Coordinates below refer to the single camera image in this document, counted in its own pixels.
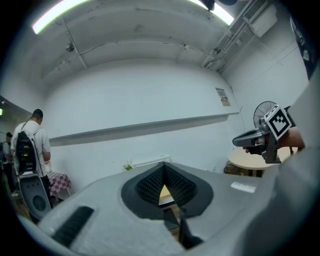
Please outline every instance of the ceiling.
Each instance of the ceiling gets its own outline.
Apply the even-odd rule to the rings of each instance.
[[[235,17],[245,4],[221,6]],[[35,34],[31,24],[48,5],[53,3],[26,22],[13,52],[21,77],[43,89],[117,60],[153,58],[201,66],[228,30],[220,18],[188,0],[90,0]],[[70,43],[76,49],[68,52]]]

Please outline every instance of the air conditioner vent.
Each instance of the air conditioner vent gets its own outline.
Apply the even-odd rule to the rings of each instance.
[[[267,6],[268,6],[267,0],[256,0],[248,8],[248,10],[243,14],[242,17],[248,24],[251,24]]]

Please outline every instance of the black backpack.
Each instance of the black backpack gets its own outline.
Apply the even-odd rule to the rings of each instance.
[[[25,131],[18,133],[16,138],[15,157],[18,160],[18,173],[23,175],[25,172],[37,173],[37,160],[32,138]]]

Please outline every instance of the white label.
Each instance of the white label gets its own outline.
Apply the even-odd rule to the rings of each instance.
[[[215,88],[215,89],[216,89],[216,92],[218,93],[218,95],[220,96],[220,100],[222,102],[222,105],[225,107],[229,107],[230,102],[229,102],[228,97],[225,93],[225,90],[219,89],[219,88]]]
[[[241,191],[245,191],[248,193],[254,193],[256,191],[256,186],[253,185],[247,185],[247,184],[242,184],[239,182],[234,182],[231,184],[231,188],[234,188],[236,190],[241,190]]]

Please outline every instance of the table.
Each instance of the table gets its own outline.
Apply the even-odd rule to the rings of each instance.
[[[50,187],[50,196],[57,197],[58,192],[66,190],[70,197],[71,182],[66,174],[51,171],[48,173],[48,178],[50,183],[53,183]]]
[[[298,148],[293,147],[293,152],[296,153]],[[283,162],[285,159],[290,157],[290,148],[282,147],[278,149],[278,155],[280,160]],[[248,169],[248,170],[265,170],[266,168],[277,165],[277,163],[267,164],[264,158],[258,154],[246,153],[242,148],[237,148],[233,150],[228,157],[230,163],[237,167]]]

